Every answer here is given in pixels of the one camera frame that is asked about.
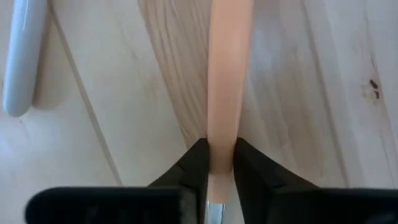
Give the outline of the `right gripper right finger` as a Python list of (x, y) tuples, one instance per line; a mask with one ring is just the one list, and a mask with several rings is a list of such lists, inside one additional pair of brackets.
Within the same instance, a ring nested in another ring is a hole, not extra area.
[(233, 164), (245, 224), (398, 224), (398, 190), (318, 187), (243, 138)]

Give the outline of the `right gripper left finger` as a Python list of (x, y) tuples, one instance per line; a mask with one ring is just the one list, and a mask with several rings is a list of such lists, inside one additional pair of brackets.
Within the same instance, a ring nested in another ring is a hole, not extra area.
[(25, 207), (27, 224), (204, 224), (209, 145), (199, 139), (146, 187), (54, 187)]

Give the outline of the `orange-handled fork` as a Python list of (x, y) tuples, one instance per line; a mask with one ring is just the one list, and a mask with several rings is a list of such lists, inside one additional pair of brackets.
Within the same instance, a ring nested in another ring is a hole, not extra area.
[(207, 140), (210, 146), (207, 224), (222, 224), (232, 182), (254, 0), (213, 0), (208, 48)]

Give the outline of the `white-handled fork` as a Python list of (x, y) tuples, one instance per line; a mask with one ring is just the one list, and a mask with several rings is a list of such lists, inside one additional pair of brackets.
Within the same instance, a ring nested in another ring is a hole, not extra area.
[(47, 17), (47, 0), (15, 0), (3, 89), (3, 110), (20, 117), (32, 105)]

